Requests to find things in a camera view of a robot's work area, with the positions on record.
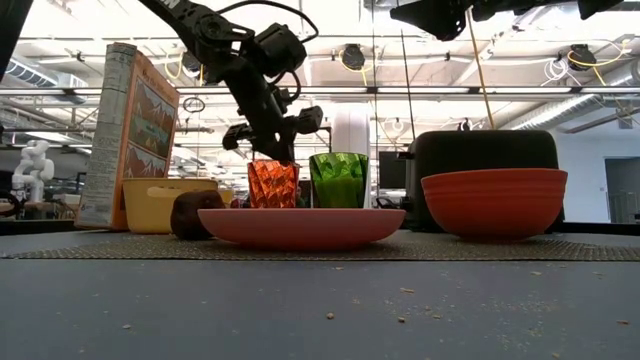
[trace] placemat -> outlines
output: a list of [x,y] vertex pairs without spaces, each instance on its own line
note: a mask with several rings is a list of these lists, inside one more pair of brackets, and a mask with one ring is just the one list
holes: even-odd
[[473,243],[451,235],[397,232],[348,252],[298,253],[247,249],[219,240],[179,241],[173,236],[123,235],[118,241],[6,256],[13,259],[193,259],[483,261],[640,261],[640,246],[603,246],[540,236],[517,243]]

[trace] glass cup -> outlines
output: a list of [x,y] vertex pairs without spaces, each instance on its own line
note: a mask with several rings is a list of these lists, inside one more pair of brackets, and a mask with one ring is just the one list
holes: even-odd
[[256,160],[248,165],[249,200],[252,208],[294,208],[298,189],[298,165]]
[[320,208],[363,208],[369,157],[354,153],[309,158],[313,196]]

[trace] white column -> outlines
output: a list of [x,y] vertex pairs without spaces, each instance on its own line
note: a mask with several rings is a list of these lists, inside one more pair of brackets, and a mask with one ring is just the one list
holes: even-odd
[[370,107],[368,104],[342,104],[331,124],[331,148],[333,152],[351,152],[369,158],[364,207],[371,208],[371,143]]

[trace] table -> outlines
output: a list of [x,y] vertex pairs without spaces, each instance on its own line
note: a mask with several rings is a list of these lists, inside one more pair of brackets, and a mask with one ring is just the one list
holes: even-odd
[[[87,241],[0,237],[0,253]],[[0,358],[637,359],[639,274],[637,263],[0,260]]]

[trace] orange bowl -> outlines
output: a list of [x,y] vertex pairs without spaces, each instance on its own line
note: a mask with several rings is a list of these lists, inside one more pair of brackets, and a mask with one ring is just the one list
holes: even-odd
[[422,178],[433,219],[462,238],[519,240],[540,235],[562,209],[567,173],[492,169]]

